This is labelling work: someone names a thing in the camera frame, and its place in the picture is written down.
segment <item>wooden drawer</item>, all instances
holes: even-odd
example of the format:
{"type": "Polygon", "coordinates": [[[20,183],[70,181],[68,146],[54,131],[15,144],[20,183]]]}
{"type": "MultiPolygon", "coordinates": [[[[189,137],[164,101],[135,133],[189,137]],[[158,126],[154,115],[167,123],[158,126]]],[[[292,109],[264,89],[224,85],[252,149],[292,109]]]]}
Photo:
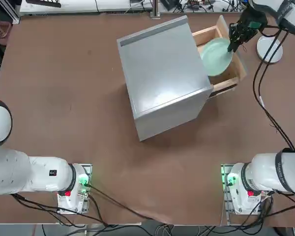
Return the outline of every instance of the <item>wooden drawer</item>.
{"type": "MultiPolygon", "coordinates": [[[[199,53],[201,53],[204,45],[212,39],[217,37],[224,37],[228,39],[228,34],[229,29],[222,15],[219,17],[215,26],[192,33],[199,53]]],[[[210,97],[214,97],[234,89],[239,81],[246,77],[246,75],[246,67],[240,59],[239,52],[236,52],[233,55],[231,64],[221,75],[209,76],[210,82],[214,86],[210,97]]]]}

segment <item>pink basket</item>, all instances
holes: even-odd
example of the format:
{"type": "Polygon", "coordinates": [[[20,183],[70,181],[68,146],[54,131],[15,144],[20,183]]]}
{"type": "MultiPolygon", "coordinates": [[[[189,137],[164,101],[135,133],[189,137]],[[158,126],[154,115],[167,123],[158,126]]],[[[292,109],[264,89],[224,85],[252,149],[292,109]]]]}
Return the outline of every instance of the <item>pink basket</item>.
{"type": "Polygon", "coordinates": [[[6,46],[12,25],[6,21],[0,21],[0,44],[6,46]]]}

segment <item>brown table surface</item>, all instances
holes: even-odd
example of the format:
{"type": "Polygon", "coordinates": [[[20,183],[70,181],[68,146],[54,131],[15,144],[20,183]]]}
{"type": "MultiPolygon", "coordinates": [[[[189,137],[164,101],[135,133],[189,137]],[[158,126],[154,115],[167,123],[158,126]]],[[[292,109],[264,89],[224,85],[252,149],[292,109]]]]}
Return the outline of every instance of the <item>brown table surface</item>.
{"type": "MultiPolygon", "coordinates": [[[[191,30],[215,25],[219,15],[188,15],[191,30]]],[[[23,18],[13,27],[0,72],[0,99],[13,115],[13,131],[4,146],[28,155],[92,163],[94,185],[159,221],[219,225],[220,165],[248,162],[256,153],[277,152],[286,145],[253,98],[252,79],[260,63],[257,36],[245,44],[247,53],[240,48],[249,75],[235,91],[210,99],[197,119],[139,142],[116,39],[178,16],[23,18]]],[[[239,15],[224,17],[230,23],[239,15]]],[[[183,45],[173,50],[183,50],[183,45]]],[[[269,68],[262,93],[266,107],[295,145],[293,35],[284,43],[282,59],[269,68]]],[[[57,204],[55,193],[23,195],[57,204]]],[[[107,222],[141,221],[95,197],[107,222]]],[[[272,211],[291,205],[275,197],[272,211]]],[[[96,216],[92,207],[90,215],[96,216]]],[[[55,220],[0,196],[0,223],[47,222],[55,220]]],[[[74,222],[94,223],[80,216],[74,222]]],[[[295,226],[295,210],[266,223],[295,226]]]]}

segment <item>box lid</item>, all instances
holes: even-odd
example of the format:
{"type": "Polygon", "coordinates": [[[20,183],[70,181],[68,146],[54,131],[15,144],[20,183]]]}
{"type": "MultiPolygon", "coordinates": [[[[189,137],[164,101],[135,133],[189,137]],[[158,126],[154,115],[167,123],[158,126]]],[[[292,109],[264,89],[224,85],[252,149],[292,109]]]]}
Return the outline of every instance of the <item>box lid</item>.
{"type": "Polygon", "coordinates": [[[213,90],[186,16],[117,42],[134,118],[213,90]]]}

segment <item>green plate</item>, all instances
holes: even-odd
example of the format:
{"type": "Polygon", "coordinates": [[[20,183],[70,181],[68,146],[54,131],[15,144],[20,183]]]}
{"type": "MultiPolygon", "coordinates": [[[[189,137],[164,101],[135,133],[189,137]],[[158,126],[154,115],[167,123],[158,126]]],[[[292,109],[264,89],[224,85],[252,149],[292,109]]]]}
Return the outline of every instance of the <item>green plate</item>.
{"type": "Polygon", "coordinates": [[[226,38],[215,38],[203,47],[201,59],[206,68],[207,75],[220,75],[230,65],[233,51],[227,51],[229,44],[230,41],[226,38]]]}

